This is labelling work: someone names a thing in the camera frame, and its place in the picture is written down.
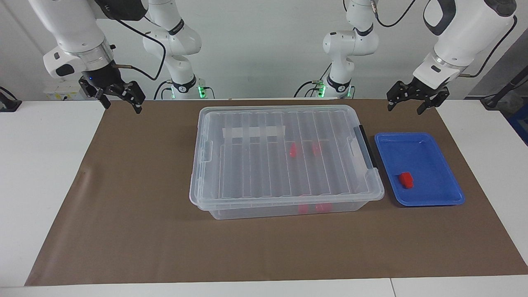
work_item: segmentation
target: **plastic storage container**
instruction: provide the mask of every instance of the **plastic storage container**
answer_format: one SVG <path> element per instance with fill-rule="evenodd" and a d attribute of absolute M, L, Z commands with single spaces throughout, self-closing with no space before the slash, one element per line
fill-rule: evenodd
<path fill-rule="evenodd" d="M 347 105 L 200 112 L 190 199 L 216 219 L 355 211 L 383 195 Z"/>

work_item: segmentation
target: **white table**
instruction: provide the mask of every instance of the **white table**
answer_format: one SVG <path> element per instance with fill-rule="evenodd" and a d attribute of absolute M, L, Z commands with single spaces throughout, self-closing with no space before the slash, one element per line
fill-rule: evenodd
<path fill-rule="evenodd" d="M 95 101 L 25 102 L 0 114 L 0 296 L 519 296 L 528 276 L 21 287 L 101 120 Z M 477 101 L 439 108 L 495 211 L 528 262 L 528 147 Z"/>

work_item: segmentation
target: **transparent plastic box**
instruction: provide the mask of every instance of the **transparent plastic box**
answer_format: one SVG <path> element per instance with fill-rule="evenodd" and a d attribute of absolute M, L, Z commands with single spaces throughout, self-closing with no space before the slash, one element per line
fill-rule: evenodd
<path fill-rule="evenodd" d="M 189 196 L 215 219 L 355 211 L 383 195 L 350 106 L 200 112 Z"/>

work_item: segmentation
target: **brown mat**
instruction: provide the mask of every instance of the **brown mat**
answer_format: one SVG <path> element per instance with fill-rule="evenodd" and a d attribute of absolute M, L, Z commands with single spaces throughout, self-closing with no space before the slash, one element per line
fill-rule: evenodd
<path fill-rule="evenodd" d="M 385 198 L 357 212 L 217 221 L 192 205 L 200 109 L 277 104 L 349 104 L 371 143 L 378 132 L 432 134 L 465 204 L 400 207 L 381 167 Z M 440 116 L 417 116 L 417 105 L 388 113 L 384 100 L 165 101 L 136 115 L 113 102 L 26 285 L 528 274 Z"/>

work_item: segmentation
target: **blue plastic tray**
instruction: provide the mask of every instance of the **blue plastic tray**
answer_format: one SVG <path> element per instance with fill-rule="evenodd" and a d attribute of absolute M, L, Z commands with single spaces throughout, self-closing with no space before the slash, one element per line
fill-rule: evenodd
<path fill-rule="evenodd" d="M 435 139 L 427 133 L 380 133 L 375 137 L 396 199 L 405 206 L 459 205 L 465 197 Z M 414 187 L 398 176 L 410 172 Z"/>

